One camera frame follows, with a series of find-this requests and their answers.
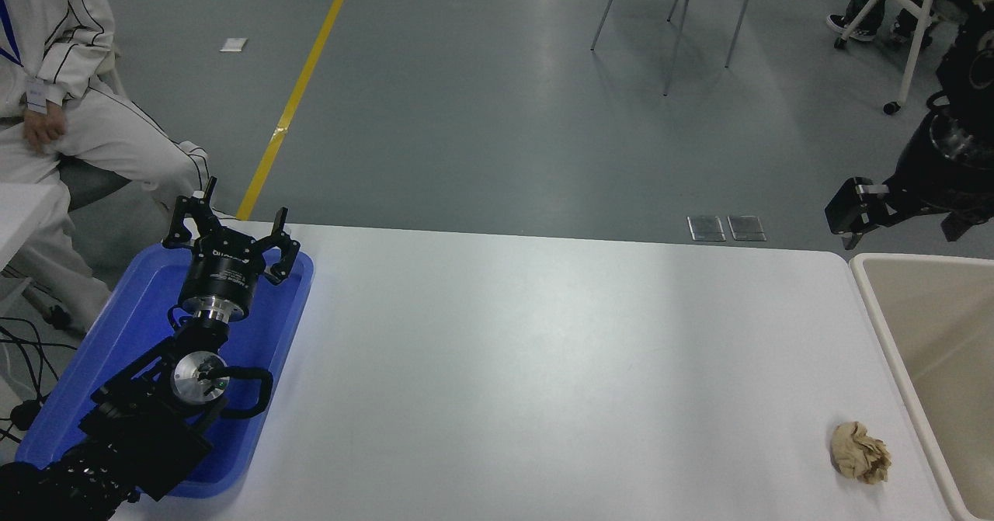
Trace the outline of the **person's hand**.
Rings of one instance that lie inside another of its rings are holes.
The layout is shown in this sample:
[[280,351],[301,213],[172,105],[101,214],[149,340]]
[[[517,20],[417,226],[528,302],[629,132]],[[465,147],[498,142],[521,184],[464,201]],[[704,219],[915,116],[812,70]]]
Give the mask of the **person's hand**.
[[45,153],[46,146],[67,135],[67,121],[63,107],[47,101],[45,112],[25,108],[23,111],[23,138],[37,154]]

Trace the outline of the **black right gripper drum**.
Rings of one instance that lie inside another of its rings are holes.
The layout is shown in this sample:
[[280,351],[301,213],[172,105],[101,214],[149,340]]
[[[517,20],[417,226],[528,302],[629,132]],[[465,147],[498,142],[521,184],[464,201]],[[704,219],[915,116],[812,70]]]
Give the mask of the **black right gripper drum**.
[[898,158],[890,186],[948,210],[977,210],[992,206],[991,168],[955,162],[930,145],[910,144]]

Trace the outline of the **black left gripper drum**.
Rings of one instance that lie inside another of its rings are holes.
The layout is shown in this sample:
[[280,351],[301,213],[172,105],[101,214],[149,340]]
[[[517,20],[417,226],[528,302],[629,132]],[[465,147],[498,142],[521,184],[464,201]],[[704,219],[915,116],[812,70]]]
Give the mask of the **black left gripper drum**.
[[252,304],[259,274],[264,269],[262,251],[247,234],[209,234],[195,240],[192,262],[179,292],[179,304],[195,307],[208,297],[233,303],[237,308]]

